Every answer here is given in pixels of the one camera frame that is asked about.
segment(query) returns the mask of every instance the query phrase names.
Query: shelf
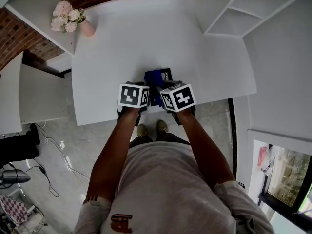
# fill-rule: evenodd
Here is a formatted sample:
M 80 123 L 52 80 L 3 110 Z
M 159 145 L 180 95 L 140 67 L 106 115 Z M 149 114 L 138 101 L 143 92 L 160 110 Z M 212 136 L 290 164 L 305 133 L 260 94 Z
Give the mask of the shelf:
M 51 30 L 52 12 L 60 0 L 9 0 L 6 8 L 70 55 L 74 55 L 75 33 Z
M 208 33 L 242 36 L 260 21 L 258 17 L 227 9 Z
M 234 0 L 230 7 L 264 19 L 288 1 L 290 0 Z
M 203 33 L 207 33 L 233 0 L 196 0 L 196 14 Z

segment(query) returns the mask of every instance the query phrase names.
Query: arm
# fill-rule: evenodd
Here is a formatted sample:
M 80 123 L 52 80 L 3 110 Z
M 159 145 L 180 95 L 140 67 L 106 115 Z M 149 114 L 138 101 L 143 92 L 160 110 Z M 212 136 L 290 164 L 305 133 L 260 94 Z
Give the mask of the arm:
M 213 140 L 201 127 L 189 109 L 177 113 L 189 138 L 199 170 L 210 188 L 235 180 L 231 169 Z
M 191 111 L 186 109 L 177 115 L 189 138 L 201 173 L 210 188 L 231 210 L 232 216 L 237 221 L 236 229 L 250 228 L 254 229 L 257 234 L 273 234 L 274 230 L 264 213 L 240 189 L 220 149 L 201 127 Z
M 93 166 L 87 197 L 100 196 L 113 202 L 138 112 L 139 108 L 129 108 L 117 122 Z

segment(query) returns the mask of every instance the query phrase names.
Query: window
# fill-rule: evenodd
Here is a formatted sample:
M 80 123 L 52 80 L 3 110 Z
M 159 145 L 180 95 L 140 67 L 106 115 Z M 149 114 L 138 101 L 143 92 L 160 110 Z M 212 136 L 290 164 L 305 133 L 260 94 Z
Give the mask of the window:
M 265 177 L 259 205 L 266 203 L 284 218 L 308 231 L 312 225 L 312 158 L 270 145 L 275 158 L 272 174 Z

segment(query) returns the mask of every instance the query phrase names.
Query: flower vase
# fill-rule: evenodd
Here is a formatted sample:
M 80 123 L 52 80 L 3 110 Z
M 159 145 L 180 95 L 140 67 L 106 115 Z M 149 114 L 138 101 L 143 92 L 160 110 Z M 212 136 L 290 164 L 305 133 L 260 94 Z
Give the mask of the flower vase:
M 80 27 L 86 37 L 91 37 L 95 33 L 94 27 L 87 19 L 80 23 Z

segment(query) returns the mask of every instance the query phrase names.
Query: checkered cloth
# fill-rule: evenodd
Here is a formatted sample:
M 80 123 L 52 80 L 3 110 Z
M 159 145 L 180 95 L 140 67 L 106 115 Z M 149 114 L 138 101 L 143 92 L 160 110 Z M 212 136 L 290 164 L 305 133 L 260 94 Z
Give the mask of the checkered cloth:
M 21 224 L 27 220 L 27 208 L 24 203 L 0 195 L 0 204 L 15 224 Z

